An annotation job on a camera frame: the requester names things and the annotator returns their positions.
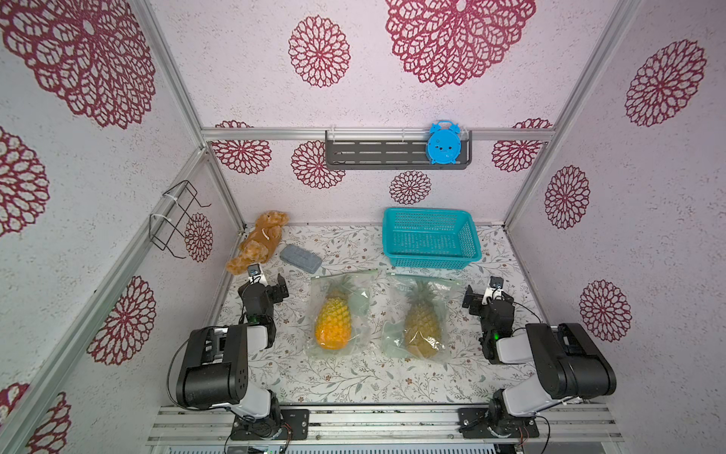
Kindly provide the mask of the clear zip-top bag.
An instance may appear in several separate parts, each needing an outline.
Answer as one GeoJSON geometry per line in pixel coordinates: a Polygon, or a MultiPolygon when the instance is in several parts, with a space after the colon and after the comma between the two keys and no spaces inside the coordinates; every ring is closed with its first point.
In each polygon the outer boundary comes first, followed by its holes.
{"type": "Polygon", "coordinates": [[[444,364],[450,357],[448,306],[461,282],[434,276],[386,275],[392,319],[381,335],[384,356],[444,364]]]}
{"type": "Polygon", "coordinates": [[[315,276],[310,282],[306,353],[313,359],[351,356],[368,344],[378,272],[315,276]]]}

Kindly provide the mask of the yellow pineapple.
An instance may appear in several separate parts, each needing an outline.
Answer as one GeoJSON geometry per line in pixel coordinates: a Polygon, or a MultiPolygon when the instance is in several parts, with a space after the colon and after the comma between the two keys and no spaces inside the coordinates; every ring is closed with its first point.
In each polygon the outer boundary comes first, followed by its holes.
{"type": "Polygon", "coordinates": [[[353,321],[349,305],[352,282],[342,276],[331,282],[315,323],[315,340],[325,350],[342,350],[353,336],[353,321]]]}

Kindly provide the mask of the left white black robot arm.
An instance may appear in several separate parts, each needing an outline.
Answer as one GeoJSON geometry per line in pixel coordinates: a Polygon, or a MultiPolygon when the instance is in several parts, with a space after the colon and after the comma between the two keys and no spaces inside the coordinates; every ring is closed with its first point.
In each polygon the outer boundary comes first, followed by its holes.
{"type": "Polygon", "coordinates": [[[234,416],[232,441],[306,440],[309,410],[285,410],[277,395],[253,383],[250,357],[272,348],[274,306],[289,297],[287,282],[267,285],[258,277],[239,289],[243,314],[235,325],[210,325],[190,333],[180,346],[179,376],[170,399],[184,410],[226,410],[234,416]]]}

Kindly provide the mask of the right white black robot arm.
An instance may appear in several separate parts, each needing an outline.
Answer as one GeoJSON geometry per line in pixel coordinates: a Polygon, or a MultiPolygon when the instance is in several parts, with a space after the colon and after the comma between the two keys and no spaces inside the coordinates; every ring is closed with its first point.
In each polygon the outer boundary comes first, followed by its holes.
{"type": "Polygon", "coordinates": [[[540,435],[536,421],[542,412],[576,398],[612,395],[616,374],[579,323],[527,323],[513,327],[518,302],[495,278],[483,294],[465,289],[462,307],[480,320],[484,358],[492,365],[531,363],[531,378],[496,391],[487,406],[458,410],[459,433],[465,439],[517,438],[526,442],[540,435]]]}

